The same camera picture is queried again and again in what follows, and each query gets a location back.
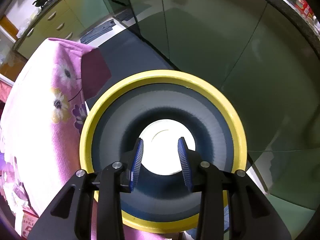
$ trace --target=bowl rim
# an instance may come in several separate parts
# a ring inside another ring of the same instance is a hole
[[[92,166],[91,146],[95,128],[102,114],[117,98],[124,93],[140,86],[154,83],[171,83],[190,88],[212,102],[225,118],[230,129],[234,158],[232,172],[245,170],[247,162],[247,143],[241,120],[228,99],[213,85],[194,75],[175,70],[150,70],[129,76],[111,88],[109,88],[94,104],[89,111],[87,119],[80,136],[80,166],[88,173],[94,172]],[[94,193],[94,198],[98,201],[99,192]],[[226,191],[223,192],[223,201],[227,205],[228,197]],[[123,223],[129,227],[150,233],[174,233],[195,228],[198,223],[199,214],[185,218],[183,220],[171,222],[154,222],[134,217],[122,210]]]

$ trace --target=drawer handle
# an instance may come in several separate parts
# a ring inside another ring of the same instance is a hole
[[[52,15],[50,15],[50,16],[48,17],[48,21],[50,21],[53,17],[55,17],[56,13],[57,13],[57,12],[54,12]]]
[[[73,35],[73,33],[71,32],[71,33],[65,38],[65,40],[70,39],[70,38],[72,37],[72,35]]]
[[[63,27],[64,27],[64,23],[61,23],[61,24],[56,28],[56,30],[59,31],[59,30],[61,30]]]
[[[34,28],[32,28],[32,29],[28,32],[27,37],[30,37],[30,36],[31,36],[31,34],[33,33],[33,29],[34,29]]]

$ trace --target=kitchen counter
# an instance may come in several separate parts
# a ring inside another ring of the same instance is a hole
[[[29,27],[25,30],[25,32],[23,33],[23,35],[15,42],[14,46],[12,49],[16,50],[20,44],[24,41],[24,39],[26,38],[27,34],[31,31],[31,29],[38,23],[38,21],[42,18],[42,16],[44,14],[46,14],[46,12],[48,10],[50,10],[50,8],[52,8],[55,4],[57,4],[60,0],[52,0],[52,2],[46,6],[36,17],[35,19],[32,21],[32,23],[29,25]]]

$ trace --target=cabinet drawer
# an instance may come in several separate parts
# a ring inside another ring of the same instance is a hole
[[[59,1],[53,8],[51,8],[37,23],[39,30],[45,31],[50,25],[62,16],[70,8],[64,0]]]
[[[62,14],[59,18],[55,20],[55,22],[50,25],[50,27],[43,32],[45,37],[58,37],[67,27],[73,24],[77,20],[77,17],[74,13],[69,9],[64,14]]]
[[[69,27],[65,28],[65,30],[61,32],[58,38],[77,41],[81,38],[80,34],[83,31],[84,27],[82,26],[82,24],[79,21],[75,21]]]
[[[84,28],[109,14],[103,0],[65,0]]]
[[[21,55],[29,59],[45,39],[46,37],[42,35],[41,31],[39,31],[38,28],[33,28],[27,34],[26,38],[21,43],[17,51]]]

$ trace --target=pink floral cloth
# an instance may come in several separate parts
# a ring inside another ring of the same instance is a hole
[[[2,102],[6,102],[11,91],[12,86],[6,84],[2,80],[0,80],[0,100]]]
[[[0,152],[16,158],[33,210],[40,216],[80,169],[79,141],[85,100],[111,77],[98,49],[49,38],[18,76],[0,120]],[[92,215],[95,239],[96,203]],[[164,239],[124,226],[126,239]]]

